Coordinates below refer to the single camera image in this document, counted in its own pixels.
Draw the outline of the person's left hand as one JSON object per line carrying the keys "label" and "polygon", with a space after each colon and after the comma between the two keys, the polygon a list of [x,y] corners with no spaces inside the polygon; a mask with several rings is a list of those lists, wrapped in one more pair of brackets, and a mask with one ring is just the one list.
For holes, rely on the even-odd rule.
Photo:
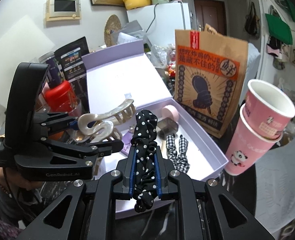
{"label": "person's left hand", "polygon": [[0,184],[9,191],[7,187],[7,182],[5,181],[5,176],[7,175],[8,184],[12,187],[21,187],[23,189],[32,190],[32,189],[39,189],[43,182],[41,181],[28,181],[24,179],[21,174],[13,170],[12,168],[2,168],[0,167]]}

